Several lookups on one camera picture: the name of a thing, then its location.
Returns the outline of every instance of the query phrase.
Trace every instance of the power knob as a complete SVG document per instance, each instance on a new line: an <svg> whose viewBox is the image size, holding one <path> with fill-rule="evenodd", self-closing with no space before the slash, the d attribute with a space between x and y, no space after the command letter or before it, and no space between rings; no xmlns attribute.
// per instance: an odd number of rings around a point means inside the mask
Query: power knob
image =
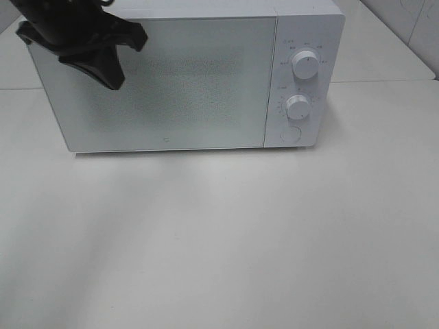
<svg viewBox="0 0 439 329"><path fill-rule="evenodd" d="M311 113L311 104L308 97L296 95L285 102L285 109L291 120L302 120Z"/></svg>
<svg viewBox="0 0 439 329"><path fill-rule="evenodd" d="M291 64L296 77L308 80L318 73L319 55L314 50L300 50L291 58Z"/></svg>

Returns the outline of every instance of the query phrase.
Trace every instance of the white table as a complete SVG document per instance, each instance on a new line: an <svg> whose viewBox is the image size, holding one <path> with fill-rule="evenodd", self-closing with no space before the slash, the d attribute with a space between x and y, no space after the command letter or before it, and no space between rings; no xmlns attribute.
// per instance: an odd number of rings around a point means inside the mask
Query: white table
<svg viewBox="0 0 439 329"><path fill-rule="evenodd" d="M0 91L0 328L435 328L438 95L333 84L313 149L74 157Z"/></svg>
<svg viewBox="0 0 439 329"><path fill-rule="evenodd" d="M346 14L346 27L334 82L432 80L423 64L358 0L336 0ZM15 31L18 21L0 34L0 89L40 88L32 60Z"/></svg>

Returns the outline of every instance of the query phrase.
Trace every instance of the white knob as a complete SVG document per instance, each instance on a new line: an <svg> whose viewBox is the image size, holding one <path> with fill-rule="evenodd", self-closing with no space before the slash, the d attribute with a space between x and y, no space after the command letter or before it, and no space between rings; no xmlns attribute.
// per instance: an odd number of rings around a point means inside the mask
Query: white knob
<svg viewBox="0 0 439 329"><path fill-rule="evenodd" d="M288 99L285 103L287 116L291 120L302 120L311 113L311 104L306 96L296 95Z"/></svg>
<svg viewBox="0 0 439 329"><path fill-rule="evenodd" d="M311 79L318 73L318 54L312 50L299 51L292 58L293 72L296 77L302 80Z"/></svg>

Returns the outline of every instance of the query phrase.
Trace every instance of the microwave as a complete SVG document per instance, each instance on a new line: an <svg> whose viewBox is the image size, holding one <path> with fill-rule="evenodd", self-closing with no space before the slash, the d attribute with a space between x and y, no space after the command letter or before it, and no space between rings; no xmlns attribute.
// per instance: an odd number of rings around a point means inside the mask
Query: microwave
<svg viewBox="0 0 439 329"><path fill-rule="evenodd" d="M29 52L69 151L315 145L344 15L332 0L116 0L140 52L118 47L118 91Z"/></svg>

